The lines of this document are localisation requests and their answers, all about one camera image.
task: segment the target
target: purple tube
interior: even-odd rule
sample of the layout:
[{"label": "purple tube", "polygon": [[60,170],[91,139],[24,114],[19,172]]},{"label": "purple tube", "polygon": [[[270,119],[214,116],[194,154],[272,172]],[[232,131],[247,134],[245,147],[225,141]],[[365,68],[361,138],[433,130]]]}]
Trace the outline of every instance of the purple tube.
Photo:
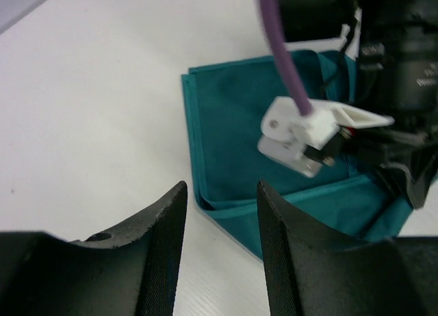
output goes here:
[{"label": "purple tube", "polygon": [[259,0],[259,4],[266,38],[274,55],[277,70],[289,95],[295,100],[301,116],[308,116],[313,112],[313,107],[295,64],[284,46],[285,37],[281,24],[279,0]]}]

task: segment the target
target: teal cloth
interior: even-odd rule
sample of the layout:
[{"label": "teal cloth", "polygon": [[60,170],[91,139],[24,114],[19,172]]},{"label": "teal cloth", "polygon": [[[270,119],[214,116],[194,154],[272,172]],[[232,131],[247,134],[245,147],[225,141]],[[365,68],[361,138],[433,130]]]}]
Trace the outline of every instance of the teal cloth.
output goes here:
[{"label": "teal cloth", "polygon": [[[337,51],[292,53],[311,98],[336,71]],[[352,101],[355,63],[327,92]],[[411,214],[404,198],[374,183],[366,167],[341,156],[308,179],[257,150],[263,115],[276,96],[287,96],[272,57],[191,68],[182,76],[194,192],[199,207],[259,258],[256,186],[266,180],[314,218],[354,237],[378,241],[396,236]]]}]

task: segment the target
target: table surface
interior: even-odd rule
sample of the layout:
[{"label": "table surface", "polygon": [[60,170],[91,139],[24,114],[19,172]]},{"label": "table surface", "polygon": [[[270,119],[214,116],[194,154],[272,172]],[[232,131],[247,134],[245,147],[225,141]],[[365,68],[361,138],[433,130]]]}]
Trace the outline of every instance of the table surface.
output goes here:
[{"label": "table surface", "polygon": [[[180,75],[268,53],[255,0],[48,0],[0,36],[0,230],[85,239],[191,189]],[[189,199],[175,315],[269,315],[261,261]],[[438,235],[437,199],[403,235]]]}]

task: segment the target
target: white plastic part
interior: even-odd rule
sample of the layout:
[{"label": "white plastic part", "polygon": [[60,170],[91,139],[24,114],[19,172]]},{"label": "white plastic part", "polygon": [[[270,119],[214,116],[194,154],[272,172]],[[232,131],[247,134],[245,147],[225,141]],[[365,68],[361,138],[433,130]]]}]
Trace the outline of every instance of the white plastic part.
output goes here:
[{"label": "white plastic part", "polygon": [[314,112],[302,117],[294,100],[276,97],[261,121],[258,149],[274,161],[308,177],[314,177],[322,164],[304,156],[306,147],[321,149],[339,127],[365,129],[386,127],[394,119],[350,105],[311,100]]}]

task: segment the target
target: gray background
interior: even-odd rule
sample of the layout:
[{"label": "gray background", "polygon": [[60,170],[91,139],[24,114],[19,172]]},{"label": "gray background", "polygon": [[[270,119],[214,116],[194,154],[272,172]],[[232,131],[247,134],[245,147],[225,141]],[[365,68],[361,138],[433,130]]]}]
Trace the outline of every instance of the gray background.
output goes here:
[{"label": "gray background", "polygon": [[0,0],[0,34],[46,0]]}]

